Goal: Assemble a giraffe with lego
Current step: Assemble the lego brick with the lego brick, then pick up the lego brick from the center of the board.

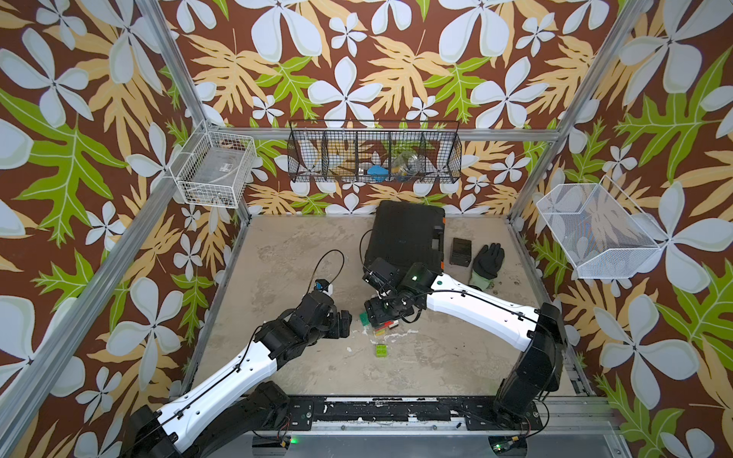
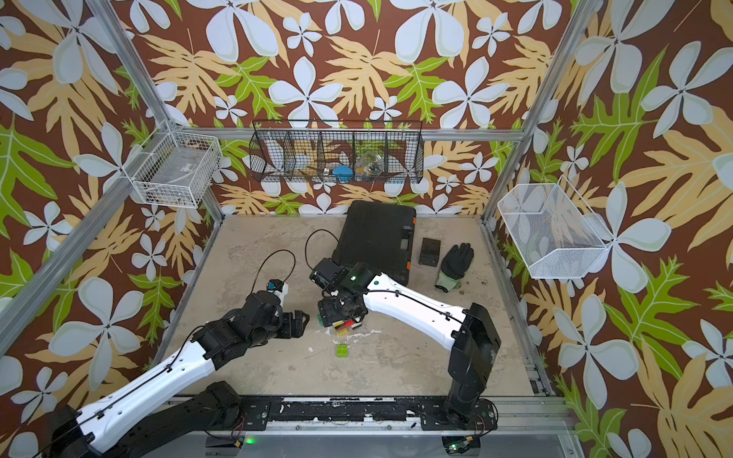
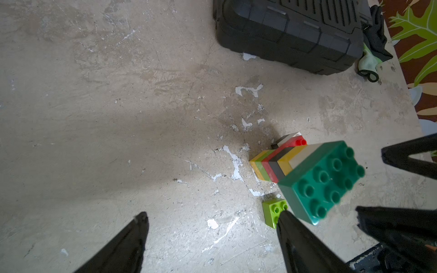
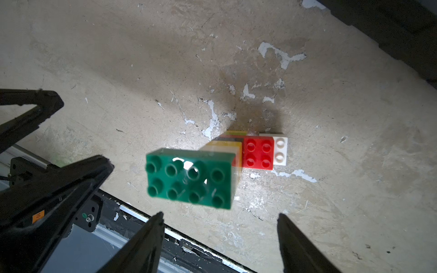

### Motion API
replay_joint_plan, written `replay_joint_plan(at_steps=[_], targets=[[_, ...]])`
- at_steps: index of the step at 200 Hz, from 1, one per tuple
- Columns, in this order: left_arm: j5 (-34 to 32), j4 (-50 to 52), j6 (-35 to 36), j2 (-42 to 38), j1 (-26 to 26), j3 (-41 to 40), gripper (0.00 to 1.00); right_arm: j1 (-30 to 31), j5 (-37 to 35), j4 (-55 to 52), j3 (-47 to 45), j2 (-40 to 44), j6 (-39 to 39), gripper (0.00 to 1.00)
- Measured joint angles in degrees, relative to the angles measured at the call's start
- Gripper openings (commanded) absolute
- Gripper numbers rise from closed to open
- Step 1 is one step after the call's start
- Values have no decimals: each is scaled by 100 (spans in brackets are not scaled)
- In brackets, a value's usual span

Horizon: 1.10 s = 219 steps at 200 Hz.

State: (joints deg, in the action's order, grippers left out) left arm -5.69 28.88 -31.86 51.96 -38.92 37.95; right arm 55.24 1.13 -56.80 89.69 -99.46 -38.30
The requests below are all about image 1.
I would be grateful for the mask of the light green lego brick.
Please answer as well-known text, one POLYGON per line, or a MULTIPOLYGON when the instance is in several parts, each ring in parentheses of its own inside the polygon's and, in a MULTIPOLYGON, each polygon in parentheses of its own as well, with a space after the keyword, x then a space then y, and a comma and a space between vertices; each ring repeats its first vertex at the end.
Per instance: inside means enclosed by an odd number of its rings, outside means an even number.
POLYGON ((387 345, 378 343, 378 345, 375 346, 375 356, 377 358, 387 358, 387 345))

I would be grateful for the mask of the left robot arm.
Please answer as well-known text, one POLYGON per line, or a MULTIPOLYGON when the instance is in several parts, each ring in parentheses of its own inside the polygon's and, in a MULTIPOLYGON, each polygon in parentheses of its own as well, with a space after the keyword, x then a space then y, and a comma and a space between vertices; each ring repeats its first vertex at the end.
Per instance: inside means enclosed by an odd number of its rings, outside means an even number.
POLYGON ((128 420, 122 457, 204 457, 246 431, 280 429, 290 399, 271 376, 320 339, 349 337, 352 317, 338 310, 319 279, 301 303, 259 326, 232 361, 158 410, 128 420))

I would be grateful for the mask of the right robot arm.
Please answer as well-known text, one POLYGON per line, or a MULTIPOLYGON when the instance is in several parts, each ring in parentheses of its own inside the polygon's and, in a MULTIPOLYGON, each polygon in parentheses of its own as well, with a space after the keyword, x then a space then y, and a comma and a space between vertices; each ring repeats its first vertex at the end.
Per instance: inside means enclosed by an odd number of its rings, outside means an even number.
POLYGON ((423 263, 402 271, 378 258, 364 269, 363 280, 376 291, 365 302, 374 328, 429 310, 488 331, 520 352, 494 396, 497 417, 519 420, 542 394, 559 389, 567 335, 559 309, 551 303, 536 308, 507 302, 446 273, 434 273, 423 263))

